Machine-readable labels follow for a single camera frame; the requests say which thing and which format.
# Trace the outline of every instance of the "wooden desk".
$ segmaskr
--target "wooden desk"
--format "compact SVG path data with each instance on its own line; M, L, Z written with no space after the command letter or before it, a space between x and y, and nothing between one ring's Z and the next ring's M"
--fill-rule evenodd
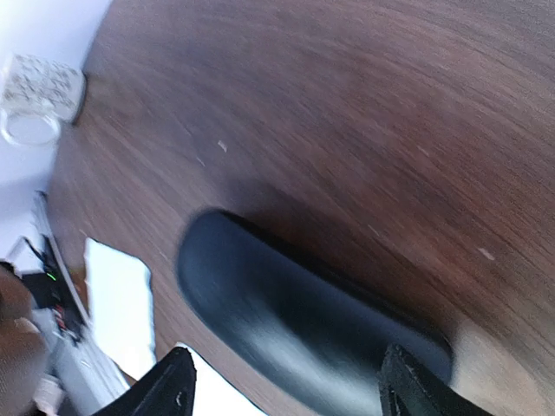
M190 342L305 414L181 300L180 236L222 206L441 328L469 399L553 414L554 21L537 0L114 0L50 187L62 254L140 257L158 356Z

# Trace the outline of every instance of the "brown fabric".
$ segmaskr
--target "brown fabric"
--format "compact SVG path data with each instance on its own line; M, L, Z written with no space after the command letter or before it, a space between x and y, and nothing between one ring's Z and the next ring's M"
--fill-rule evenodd
M17 276L0 267L0 321L31 317L33 299Z
M16 276L0 268L0 415L19 415L32 404L48 359L44 339L28 318L32 297Z

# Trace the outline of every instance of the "white wall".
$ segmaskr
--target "white wall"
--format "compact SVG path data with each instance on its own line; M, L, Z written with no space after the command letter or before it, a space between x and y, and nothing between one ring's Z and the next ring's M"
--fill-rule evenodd
M16 52L80 68L110 1L0 0L0 65ZM54 146L29 150L0 138L0 258L22 233L33 232L32 200L35 190L46 189L55 155Z

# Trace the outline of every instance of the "glass mug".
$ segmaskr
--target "glass mug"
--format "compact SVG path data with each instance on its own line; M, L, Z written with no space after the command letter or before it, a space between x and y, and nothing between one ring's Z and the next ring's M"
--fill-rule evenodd
M60 138L61 122L79 113L85 77L78 69L32 55L13 55L0 73L0 134L15 146L45 146ZM28 140L14 133L16 120L38 119L49 134Z

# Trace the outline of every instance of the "white paper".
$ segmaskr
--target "white paper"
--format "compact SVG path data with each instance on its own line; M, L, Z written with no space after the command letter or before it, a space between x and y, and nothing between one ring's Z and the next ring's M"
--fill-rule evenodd
M138 258L87 238L88 305L98 347L138 380L156 363L150 271Z
M44 375L33 395L36 408L48 416L55 416L64 397L60 382L56 377Z
M241 416L265 416L266 413L254 406L242 393L227 382L219 373L185 344L193 358L197 370L193 416L213 416L217 414L240 414Z
M108 357L138 380L156 363L150 272L138 258L90 238L85 260L93 337ZM200 355L179 345L191 352L197 371L193 416L265 416Z

